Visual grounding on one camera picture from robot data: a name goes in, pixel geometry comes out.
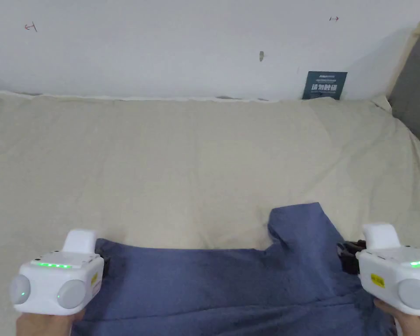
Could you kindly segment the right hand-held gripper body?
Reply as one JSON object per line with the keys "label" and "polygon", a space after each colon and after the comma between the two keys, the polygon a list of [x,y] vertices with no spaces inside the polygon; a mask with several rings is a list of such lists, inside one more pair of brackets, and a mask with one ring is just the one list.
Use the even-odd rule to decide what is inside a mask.
{"label": "right hand-held gripper body", "polygon": [[420,248],[402,245],[389,223],[363,227],[366,249],[341,258],[342,269],[357,275],[364,290],[397,310],[420,316]]}

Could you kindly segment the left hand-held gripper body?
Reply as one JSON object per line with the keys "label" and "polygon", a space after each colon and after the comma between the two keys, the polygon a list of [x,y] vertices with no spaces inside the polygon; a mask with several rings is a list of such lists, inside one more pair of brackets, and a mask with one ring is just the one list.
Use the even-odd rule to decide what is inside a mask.
{"label": "left hand-held gripper body", "polygon": [[108,261],[96,253],[97,233],[74,229],[60,250],[21,265],[10,284],[10,300],[20,313],[74,315],[99,293]]}

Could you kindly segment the person's left hand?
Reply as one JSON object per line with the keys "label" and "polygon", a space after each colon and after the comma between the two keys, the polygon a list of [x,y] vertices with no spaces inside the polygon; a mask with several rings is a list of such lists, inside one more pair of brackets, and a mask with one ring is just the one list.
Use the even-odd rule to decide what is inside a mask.
{"label": "person's left hand", "polygon": [[17,336],[69,336],[72,325],[80,321],[85,310],[74,315],[23,313],[16,320]]}

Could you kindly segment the person's right hand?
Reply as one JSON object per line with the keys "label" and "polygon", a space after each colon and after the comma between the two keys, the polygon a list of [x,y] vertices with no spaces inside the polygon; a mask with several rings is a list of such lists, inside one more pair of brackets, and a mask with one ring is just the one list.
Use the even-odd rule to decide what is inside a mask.
{"label": "person's right hand", "polygon": [[374,299],[374,304],[398,321],[403,336],[420,336],[420,316],[405,314],[379,299]]}

